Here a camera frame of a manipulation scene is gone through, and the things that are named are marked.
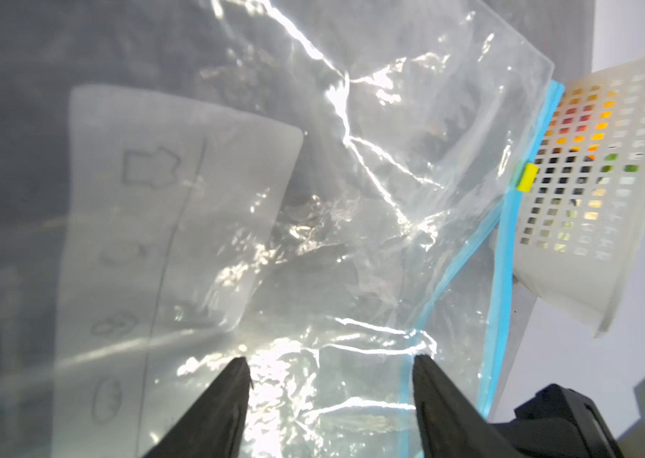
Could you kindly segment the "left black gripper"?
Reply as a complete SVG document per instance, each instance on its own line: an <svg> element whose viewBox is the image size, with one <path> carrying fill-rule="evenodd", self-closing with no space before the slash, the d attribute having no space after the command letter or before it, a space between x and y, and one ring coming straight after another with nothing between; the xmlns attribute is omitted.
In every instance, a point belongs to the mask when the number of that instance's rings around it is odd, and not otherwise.
<svg viewBox="0 0 645 458"><path fill-rule="evenodd" d="M624 455L593 400L575 390L548 385L494 429L430 357L415 357L412 382L425 458L507 457L508 443L526 457Z"/></svg>

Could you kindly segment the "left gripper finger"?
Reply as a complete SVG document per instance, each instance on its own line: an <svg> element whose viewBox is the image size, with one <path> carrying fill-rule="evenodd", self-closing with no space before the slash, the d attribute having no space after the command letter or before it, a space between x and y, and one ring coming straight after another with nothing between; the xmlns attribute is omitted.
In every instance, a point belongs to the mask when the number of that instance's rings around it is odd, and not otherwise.
<svg viewBox="0 0 645 458"><path fill-rule="evenodd" d="M253 383L244 357L234 358L146 458L237 458Z"/></svg>

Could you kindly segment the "white plastic perforated basket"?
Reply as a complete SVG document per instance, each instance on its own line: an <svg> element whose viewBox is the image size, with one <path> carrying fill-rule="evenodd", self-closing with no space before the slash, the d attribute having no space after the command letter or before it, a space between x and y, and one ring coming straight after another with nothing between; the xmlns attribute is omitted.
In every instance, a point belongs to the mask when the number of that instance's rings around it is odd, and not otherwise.
<svg viewBox="0 0 645 458"><path fill-rule="evenodd" d="M609 329L645 233L645 57L553 83L507 243L520 284Z"/></svg>

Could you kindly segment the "clear zip top bag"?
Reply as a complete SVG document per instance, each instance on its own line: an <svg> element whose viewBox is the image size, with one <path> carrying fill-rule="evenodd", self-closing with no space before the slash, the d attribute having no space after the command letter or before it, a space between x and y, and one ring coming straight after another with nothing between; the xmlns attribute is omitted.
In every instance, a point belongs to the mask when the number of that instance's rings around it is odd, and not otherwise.
<svg viewBox="0 0 645 458"><path fill-rule="evenodd" d="M418 457L480 414L559 91L497 1L0 1L0 457Z"/></svg>

